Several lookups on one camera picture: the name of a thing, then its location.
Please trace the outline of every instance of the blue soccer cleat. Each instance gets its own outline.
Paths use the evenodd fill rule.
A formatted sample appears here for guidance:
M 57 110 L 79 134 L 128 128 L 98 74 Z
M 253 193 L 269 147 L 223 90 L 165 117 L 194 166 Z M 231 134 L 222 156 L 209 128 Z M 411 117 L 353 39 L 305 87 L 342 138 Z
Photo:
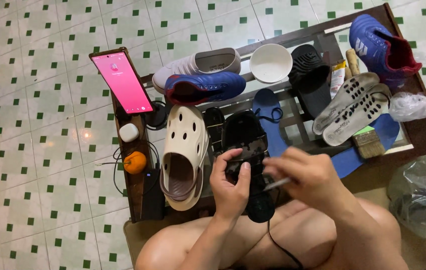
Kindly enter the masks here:
M 224 71 L 210 75 L 171 75 L 165 95 L 173 104 L 185 106 L 225 101 L 240 95 L 246 81 L 240 75 Z
M 401 88 L 421 68 L 406 39 L 393 36 L 370 15 L 358 16 L 350 27 L 350 45 L 368 71 L 390 89 Z

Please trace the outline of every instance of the hand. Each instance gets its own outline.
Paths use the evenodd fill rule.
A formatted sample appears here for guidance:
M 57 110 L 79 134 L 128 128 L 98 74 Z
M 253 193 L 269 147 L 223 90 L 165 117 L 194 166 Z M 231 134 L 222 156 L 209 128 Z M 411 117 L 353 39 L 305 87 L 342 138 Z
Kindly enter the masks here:
M 266 166 L 264 174 L 274 179 L 292 179 L 292 182 L 283 185 L 290 196 L 330 217 L 341 211 L 348 200 L 354 199 L 326 154 L 312 156 L 289 147 L 281 157 L 265 158 L 263 164 Z
M 216 213 L 228 221 L 235 221 L 245 211 L 246 203 L 250 195 L 250 164 L 241 164 L 238 182 L 236 185 L 228 182 L 225 175 L 227 161 L 240 155 L 243 149 L 232 149 L 224 152 L 216 158 L 210 175 L 210 186 L 216 204 Z

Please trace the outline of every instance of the white plastic bag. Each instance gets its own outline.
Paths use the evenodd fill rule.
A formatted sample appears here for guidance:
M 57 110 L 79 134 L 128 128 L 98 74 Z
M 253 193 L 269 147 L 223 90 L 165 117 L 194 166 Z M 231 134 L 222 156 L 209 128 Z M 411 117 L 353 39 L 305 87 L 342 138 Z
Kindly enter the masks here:
M 426 118 L 426 96 L 421 93 L 396 93 L 390 101 L 389 113 L 396 122 Z

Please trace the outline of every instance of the phone screen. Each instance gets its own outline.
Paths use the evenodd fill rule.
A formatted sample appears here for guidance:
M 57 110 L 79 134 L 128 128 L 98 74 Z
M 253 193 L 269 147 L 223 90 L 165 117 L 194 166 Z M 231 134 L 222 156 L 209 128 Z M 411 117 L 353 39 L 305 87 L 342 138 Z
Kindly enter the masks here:
M 92 60 L 127 114 L 153 111 L 125 53 L 95 56 Z

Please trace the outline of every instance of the wooden handle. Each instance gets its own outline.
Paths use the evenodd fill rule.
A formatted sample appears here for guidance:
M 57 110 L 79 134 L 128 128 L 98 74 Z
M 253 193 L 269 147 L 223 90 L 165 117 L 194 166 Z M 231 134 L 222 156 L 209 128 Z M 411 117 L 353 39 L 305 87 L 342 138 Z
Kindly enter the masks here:
M 349 67 L 345 67 L 344 68 L 344 80 L 346 81 L 346 80 L 348 80 L 351 77 L 353 77 L 353 76 L 351 75 L 350 68 Z
M 351 75 L 356 76 L 360 74 L 360 67 L 358 66 L 355 49 L 351 48 L 346 51 L 346 60 L 348 61 L 348 67 L 350 67 Z

